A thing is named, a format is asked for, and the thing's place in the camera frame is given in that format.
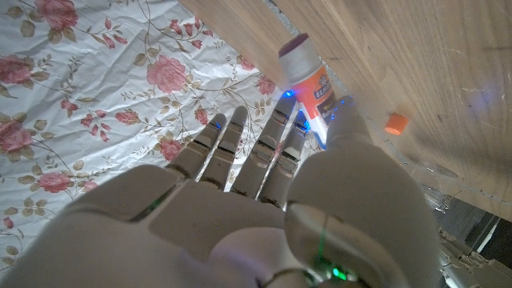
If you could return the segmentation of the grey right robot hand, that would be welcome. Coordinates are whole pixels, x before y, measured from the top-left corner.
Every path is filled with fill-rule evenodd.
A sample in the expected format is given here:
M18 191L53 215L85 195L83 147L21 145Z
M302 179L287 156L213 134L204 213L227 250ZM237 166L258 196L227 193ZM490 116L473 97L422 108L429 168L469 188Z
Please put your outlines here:
M4 287L432 287L437 227L412 177L376 146L352 97L327 147L281 153L274 199L256 176L225 191L244 108L218 115L168 166L137 166L68 204Z

